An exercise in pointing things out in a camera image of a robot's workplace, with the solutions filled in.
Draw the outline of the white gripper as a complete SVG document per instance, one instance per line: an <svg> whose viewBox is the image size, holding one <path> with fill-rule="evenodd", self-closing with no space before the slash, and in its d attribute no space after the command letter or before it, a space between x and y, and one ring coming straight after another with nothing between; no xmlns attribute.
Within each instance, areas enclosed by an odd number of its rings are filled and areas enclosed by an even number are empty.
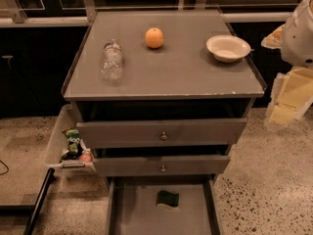
<svg viewBox="0 0 313 235"><path fill-rule="evenodd" d="M264 37L261 46L280 49L283 28L282 24ZM288 125L293 120L301 119L312 104L313 69L293 67L287 74L279 72L274 79L266 116L272 123Z"/></svg>

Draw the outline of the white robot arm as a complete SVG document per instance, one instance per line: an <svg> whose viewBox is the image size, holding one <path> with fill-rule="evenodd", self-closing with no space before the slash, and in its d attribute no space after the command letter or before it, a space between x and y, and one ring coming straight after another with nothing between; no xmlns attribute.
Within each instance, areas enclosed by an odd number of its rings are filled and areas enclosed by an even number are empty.
<svg viewBox="0 0 313 235"><path fill-rule="evenodd" d="M288 125L300 119L313 98L313 0L302 0L287 21L266 36L261 46L279 49L283 61L292 65L273 84L267 111L270 122Z"/></svg>

